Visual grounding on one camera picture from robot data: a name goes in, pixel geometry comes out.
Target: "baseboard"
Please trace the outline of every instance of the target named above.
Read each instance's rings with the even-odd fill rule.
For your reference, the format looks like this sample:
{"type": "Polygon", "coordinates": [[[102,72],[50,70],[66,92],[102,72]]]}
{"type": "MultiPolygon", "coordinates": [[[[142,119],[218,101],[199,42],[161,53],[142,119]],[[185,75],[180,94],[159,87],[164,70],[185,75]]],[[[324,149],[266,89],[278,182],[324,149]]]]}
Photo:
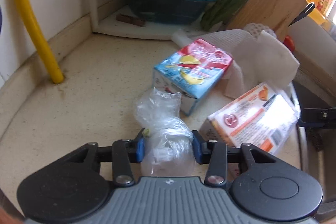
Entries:
{"type": "Polygon", "coordinates": [[[113,14],[117,10],[126,5],[126,0],[109,0],[105,4],[98,7],[98,20],[103,20],[110,14],[113,14]]]}
{"type": "MultiPolygon", "coordinates": [[[[78,19],[49,40],[50,47],[61,61],[92,33],[90,15],[78,19]]],[[[11,120],[33,90],[47,77],[47,72],[35,52],[16,70],[0,90],[0,138],[11,120]]]]}

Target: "red object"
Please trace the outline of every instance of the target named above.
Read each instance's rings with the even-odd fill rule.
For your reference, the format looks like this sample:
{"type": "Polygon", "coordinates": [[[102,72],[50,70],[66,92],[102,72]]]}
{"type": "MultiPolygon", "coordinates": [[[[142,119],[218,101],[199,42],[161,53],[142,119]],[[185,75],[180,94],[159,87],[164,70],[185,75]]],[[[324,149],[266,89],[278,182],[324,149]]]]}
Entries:
{"type": "Polygon", "coordinates": [[[295,44],[294,41],[292,39],[292,37],[290,37],[289,35],[287,35],[285,37],[285,40],[283,41],[283,44],[291,51],[294,52],[295,51],[295,44]]]}
{"type": "Polygon", "coordinates": [[[178,51],[180,55],[191,55],[201,63],[180,64],[188,68],[203,67],[204,69],[218,68],[226,69],[232,63],[232,57],[220,48],[211,45],[205,40],[199,38],[178,51]]]}
{"type": "Polygon", "coordinates": [[[235,128],[238,125],[238,118],[234,114],[224,114],[224,122],[228,127],[235,128]]]}

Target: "white shelf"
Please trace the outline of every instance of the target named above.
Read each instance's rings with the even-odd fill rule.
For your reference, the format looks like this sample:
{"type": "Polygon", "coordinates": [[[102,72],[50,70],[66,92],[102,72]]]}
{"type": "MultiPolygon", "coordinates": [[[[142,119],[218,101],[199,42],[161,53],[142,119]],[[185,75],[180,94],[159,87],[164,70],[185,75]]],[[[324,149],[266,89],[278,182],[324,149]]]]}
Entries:
{"type": "Polygon", "coordinates": [[[135,26],[132,24],[120,22],[116,20],[116,15],[123,14],[128,16],[135,16],[128,6],[121,8],[107,18],[99,21],[95,32],[115,35],[118,37],[140,38],[140,39],[157,39],[157,40],[170,40],[173,33],[179,29],[183,29],[188,36],[197,36],[205,34],[201,30],[199,21],[191,25],[172,25],[162,24],[155,22],[146,22],[143,27],[135,26]]]}

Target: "brown object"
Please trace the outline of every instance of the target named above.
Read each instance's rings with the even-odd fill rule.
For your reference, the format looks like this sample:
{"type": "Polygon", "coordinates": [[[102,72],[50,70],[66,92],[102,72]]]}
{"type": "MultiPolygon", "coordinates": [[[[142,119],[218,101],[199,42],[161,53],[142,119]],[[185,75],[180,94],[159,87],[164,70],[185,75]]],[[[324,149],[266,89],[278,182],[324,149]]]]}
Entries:
{"type": "Polygon", "coordinates": [[[259,98],[262,101],[267,101],[268,100],[268,88],[264,86],[264,89],[259,91],[259,98]]]}
{"type": "Polygon", "coordinates": [[[271,28],[283,41],[289,24],[306,6],[305,0],[247,0],[226,29],[243,29],[249,23],[261,23],[271,28]]]}
{"type": "Polygon", "coordinates": [[[136,25],[136,26],[139,26],[139,27],[143,27],[146,23],[142,19],[132,17],[132,16],[127,16],[127,15],[122,15],[122,14],[117,15],[116,20],[121,21],[121,22],[125,22],[125,23],[129,23],[129,24],[132,24],[132,25],[136,25]]]}
{"type": "Polygon", "coordinates": [[[12,218],[4,209],[0,208],[0,224],[23,224],[23,222],[12,218]]]}

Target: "blue plastic basin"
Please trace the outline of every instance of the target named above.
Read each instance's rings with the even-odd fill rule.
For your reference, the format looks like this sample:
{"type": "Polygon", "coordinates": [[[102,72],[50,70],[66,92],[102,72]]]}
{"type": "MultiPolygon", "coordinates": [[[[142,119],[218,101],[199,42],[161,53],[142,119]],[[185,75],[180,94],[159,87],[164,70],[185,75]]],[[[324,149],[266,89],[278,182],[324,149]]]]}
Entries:
{"type": "Polygon", "coordinates": [[[128,0],[131,11],[139,18],[168,24],[194,22],[206,6],[216,0],[128,0]]]}

